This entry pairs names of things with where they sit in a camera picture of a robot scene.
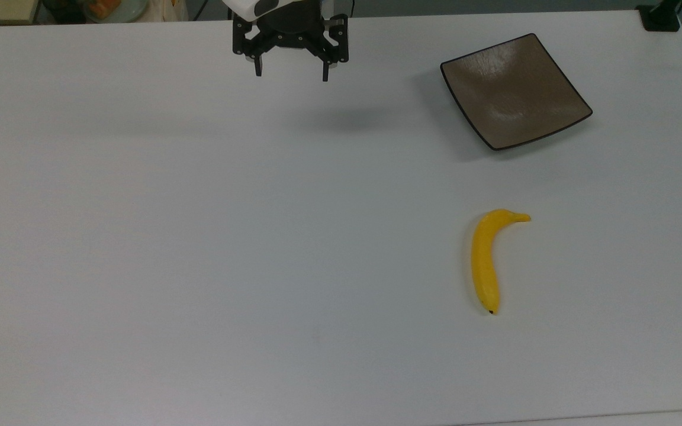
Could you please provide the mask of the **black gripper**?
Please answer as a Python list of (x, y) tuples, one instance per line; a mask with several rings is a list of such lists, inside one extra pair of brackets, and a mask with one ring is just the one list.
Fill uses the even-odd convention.
[(253, 60), (262, 76), (262, 55), (279, 47), (306, 50), (322, 61), (322, 81), (331, 65), (349, 61), (349, 16), (324, 16), (322, 5), (233, 5), (233, 54)]

